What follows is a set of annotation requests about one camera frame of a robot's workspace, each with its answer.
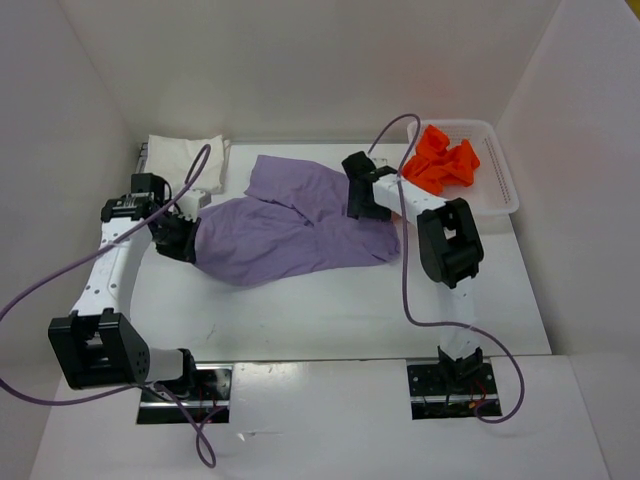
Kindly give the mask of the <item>white t shirt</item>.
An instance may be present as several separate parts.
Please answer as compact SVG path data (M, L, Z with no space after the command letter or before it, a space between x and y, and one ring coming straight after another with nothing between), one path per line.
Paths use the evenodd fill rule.
M222 135L210 139L187 140L150 135L142 171L164 178L173 189L186 183L193 161L201 148L209 144L211 152L193 189L222 194L225 190L226 171L231 144Z

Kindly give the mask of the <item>purple t shirt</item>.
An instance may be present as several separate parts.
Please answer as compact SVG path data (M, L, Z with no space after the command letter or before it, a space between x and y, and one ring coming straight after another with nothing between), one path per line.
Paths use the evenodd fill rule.
M391 221L347 215L347 176L319 163L260 155L240 198L200 213L195 266L237 287L330 269L372 267L400 254Z

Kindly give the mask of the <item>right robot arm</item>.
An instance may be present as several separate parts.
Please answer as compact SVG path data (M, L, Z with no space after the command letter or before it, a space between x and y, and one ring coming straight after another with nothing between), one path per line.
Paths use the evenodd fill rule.
M484 249L469 204L446 200L403 178L390 166L378 167L362 151L342 161L348 178L347 215L356 220L402 220L402 303L407 320L440 329L438 380L450 393L462 392L480 370L483 352L470 332L475 322L472 280L479 273ZM408 299L408 226L417 229L419 260L426 276L438 287L445 318L418 321Z

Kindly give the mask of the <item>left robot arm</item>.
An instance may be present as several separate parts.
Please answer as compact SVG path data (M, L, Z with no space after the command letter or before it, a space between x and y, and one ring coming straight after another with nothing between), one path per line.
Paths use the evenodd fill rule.
M131 322L133 290L149 245L158 254L192 264L200 224L175 206L167 182L135 174L131 191L101 210L99 255L80 298L66 317L52 319L48 338L68 385L74 390L160 383L176 399L199 387L195 360L184 348L148 346Z

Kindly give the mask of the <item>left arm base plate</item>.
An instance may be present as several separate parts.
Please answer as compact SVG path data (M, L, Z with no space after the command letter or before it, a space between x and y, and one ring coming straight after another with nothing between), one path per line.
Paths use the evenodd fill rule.
M226 424L230 416L232 380L232 364L198 363L194 387L176 396L196 423ZM187 424L188 419L169 396L151 387L141 393L136 423L176 425Z

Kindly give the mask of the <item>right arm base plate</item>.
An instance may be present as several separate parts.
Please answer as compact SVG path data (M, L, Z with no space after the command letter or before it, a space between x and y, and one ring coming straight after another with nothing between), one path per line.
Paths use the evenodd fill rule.
M435 361L409 362L406 372L413 420L472 418L476 408L483 417L502 416L493 368L488 362L452 385Z

